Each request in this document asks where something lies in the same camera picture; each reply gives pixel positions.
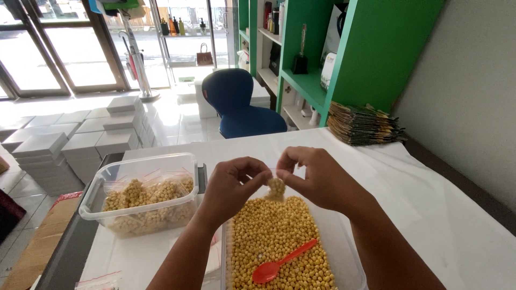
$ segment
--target handbag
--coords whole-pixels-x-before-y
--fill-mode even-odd
[[[206,52],[202,52],[202,47],[206,47]],[[201,44],[201,52],[197,53],[197,65],[198,66],[209,66],[213,64],[212,53],[208,52],[208,45],[206,43]]]

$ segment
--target display shelf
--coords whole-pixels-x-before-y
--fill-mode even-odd
[[[270,31],[266,30],[265,28],[258,28],[258,31],[260,31],[263,35],[265,35],[270,40],[281,45],[281,40],[280,40],[279,35],[275,35],[274,33],[271,33]]]
[[[238,33],[247,41],[249,42],[249,36],[246,34],[245,30],[240,29]]]
[[[195,35],[175,35],[175,36],[172,36],[172,35],[160,35],[160,37],[165,37],[165,38],[184,38],[184,37],[210,37],[211,34],[209,33],[206,33],[206,35],[202,35],[200,33],[197,33]]]
[[[318,70],[309,74],[293,74],[292,70],[287,69],[281,70],[281,76],[318,112],[324,111],[326,92],[320,86]]]
[[[278,84],[274,81],[277,76],[272,72],[272,70],[270,70],[270,68],[264,68],[259,69],[257,72],[274,95],[278,95]]]
[[[294,105],[283,106],[282,109],[285,111],[285,113],[287,113],[296,127],[300,130],[314,129],[319,127],[319,124],[310,125],[310,117],[303,117],[303,115],[301,115],[301,111],[298,111]]]

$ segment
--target green shelf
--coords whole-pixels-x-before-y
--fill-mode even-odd
[[[309,74],[293,74],[292,70],[286,69],[281,70],[281,76],[318,112],[323,112],[326,92],[320,86],[320,72],[314,71]]]
[[[247,42],[249,42],[249,36],[246,34],[245,30],[240,29],[238,32]]]

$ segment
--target white table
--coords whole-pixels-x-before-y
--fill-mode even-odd
[[[209,176],[220,161],[271,162],[287,146],[325,148],[377,198],[447,289],[515,289],[516,238],[400,143],[354,148],[318,128],[128,151],[124,160],[190,152],[206,163]],[[346,226],[351,234],[349,221]]]

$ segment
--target white tile floor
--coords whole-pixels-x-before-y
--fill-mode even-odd
[[[117,96],[119,94],[89,98],[43,98],[0,102],[0,111],[8,112],[6,115],[0,116],[0,123],[3,119],[22,116],[49,115],[106,107]],[[162,91],[162,97],[159,100],[144,103],[144,106],[159,146],[224,139],[219,133],[220,118],[201,119],[196,103],[178,105],[177,97],[170,91]],[[1,146],[0,154],[11,166],[7,172],[0,174],[0,188],[27,210],[27,214],[15,230],[0,245],[1,286],[57,197],[47,196],[46,192],[20,169],[14,158]]]

